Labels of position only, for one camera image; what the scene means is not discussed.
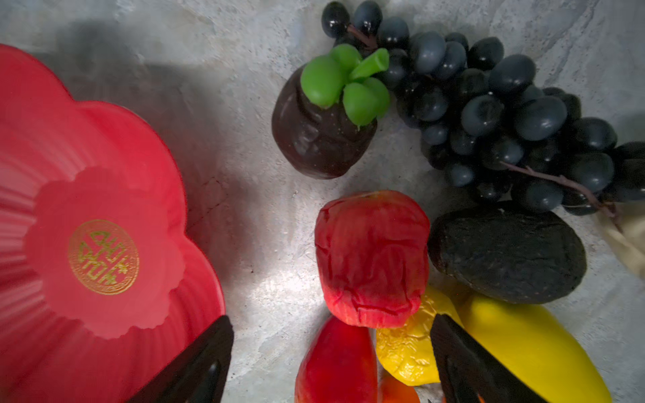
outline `black avocado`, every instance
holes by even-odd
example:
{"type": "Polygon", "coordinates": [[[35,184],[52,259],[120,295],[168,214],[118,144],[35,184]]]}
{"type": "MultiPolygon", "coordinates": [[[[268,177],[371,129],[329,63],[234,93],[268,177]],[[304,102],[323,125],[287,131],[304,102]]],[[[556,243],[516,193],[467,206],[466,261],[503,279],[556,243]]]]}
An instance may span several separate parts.
{"type": "Polygon", "coordinates": [[[442,273],[515,304],[564,297],[587,270],[580,238],[560,217],[527,213],[511,201],[439,217],[428,253],[442,273]]]}

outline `concrete surface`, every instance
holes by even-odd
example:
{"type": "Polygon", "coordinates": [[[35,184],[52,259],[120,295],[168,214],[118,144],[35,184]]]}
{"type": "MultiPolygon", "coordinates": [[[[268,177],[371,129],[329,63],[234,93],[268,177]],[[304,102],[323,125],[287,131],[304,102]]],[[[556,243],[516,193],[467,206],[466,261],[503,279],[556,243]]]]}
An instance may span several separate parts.
{"type": "MultiPolygon", "coordinates": [[[[352,1],[353,7],[358,1],[352,1]]],[[[390,188],[431,219],[469,205],[419,151],[419,133],[390,112],[344,177],[297,173],[270,131],[292,71],[325,53],[325,1],[0,0],[0,42],[44,61],[77,99],[144,117],[170,147],[188,192],[188,233],[222,281],[235,328],[224,402],[291,402],[309,342],[327,316],[313,226],[319,208],[357,190],[390,188]]],[[[536,60],[538,85],[580,95],[584,115],[620,140],[645,132],[643,0],[382,0],[412,32],[499,36],[536,60]]],[[[577,337],[616,402],[645,400],[644,285],[588,217],[561,214],[583,238],[582,286],[549,308],[577,337]]],[[[436,386],[420,390],[438,402],[436,386]]]]}

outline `bunch of grapes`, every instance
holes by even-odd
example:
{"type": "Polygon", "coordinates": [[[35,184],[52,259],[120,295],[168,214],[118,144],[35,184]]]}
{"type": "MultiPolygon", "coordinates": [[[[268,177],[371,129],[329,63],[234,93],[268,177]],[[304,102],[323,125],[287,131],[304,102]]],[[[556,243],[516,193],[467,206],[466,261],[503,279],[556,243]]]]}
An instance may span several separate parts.
{"type": "Polygon", "coordinates": [[[395,94],[405,124],[421,130],[430,165],[473,200],[497,202],[510,191],[536,213],[561,204],[587,215],[598,206],[591,193],[608,202],[645,199],[645,142],[615,148],[609,123],[582,117],[575,95],[537,88],[535,63],[521,54],[504,57],[498,38],[469,46],[458,32],[410,36],[403,19],[383,19],[374,1],[361,3],[351,20],[341,3],[329,3],[322,27],[335,44],[364,55],[389,51],[389,68],[376,77],[395,94]],[[582,186],[562,186],[562,177],[582,186]]]}

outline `green leaf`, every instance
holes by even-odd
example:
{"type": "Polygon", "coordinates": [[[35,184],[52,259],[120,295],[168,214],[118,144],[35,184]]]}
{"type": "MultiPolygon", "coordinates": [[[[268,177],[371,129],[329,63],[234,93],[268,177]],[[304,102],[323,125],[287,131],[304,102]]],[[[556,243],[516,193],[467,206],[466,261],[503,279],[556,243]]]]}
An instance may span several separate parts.
{"type": "Polygon", "coordinates": [[[356,81],[378,72],[384,72],[388,67],[390,67],[390,54],[387,49],[380,48],[352,70],[350,73],[350,81],[356,81]]]}
{"type": "Polygon", "coordinates": [[[356,126],[366,126],[376,117],[379,102],[374,92],[363,84],[350,83],[342,96],[345,113],[356,126]]]}
{"type": "Polygon", "coordinates": [[[347,43],[334,46],[329,52],[329,56],[340,64],[346,75],[349,75],[362,61],[358,49],[347,43]]]}
{"type": "Polygon", "coordinates": [[[327,109],[341,98],[345,77],[341,65],[333,57],[318,56],[304,67],[300,86],[312,104],[327,109]]]}
{"type": "Polygon", "coordinates": [[[376,107],[376,116],[381,118],[385,116],[388,109],[390,109],[390,92],[381,80],[374,77],[369,77],[362,83],[369,88],[376,97],[378,106],[376,107]]]}

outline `yellow fruit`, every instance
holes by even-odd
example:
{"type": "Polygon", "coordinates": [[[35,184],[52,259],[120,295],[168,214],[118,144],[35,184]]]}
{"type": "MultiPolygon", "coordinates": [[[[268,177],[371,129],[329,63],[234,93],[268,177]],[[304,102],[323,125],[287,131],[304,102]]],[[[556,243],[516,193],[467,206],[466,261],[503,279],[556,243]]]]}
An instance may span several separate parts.
{"type": "Polygon", "coordinates": [[[459,316],[479,344],[549,403],[611,403],[587,353],[546,308],[475,294],[459,316]]]}
{"type": "Polygon", "coordinates": [[[421,297],[421,307],[402,328],[377,329],[376,356],[383,368],[408,386],[439,382],[439,370],[430,341],[435,316],[445,313],[461,325],[455,306],[431,286],[421,297]]]}

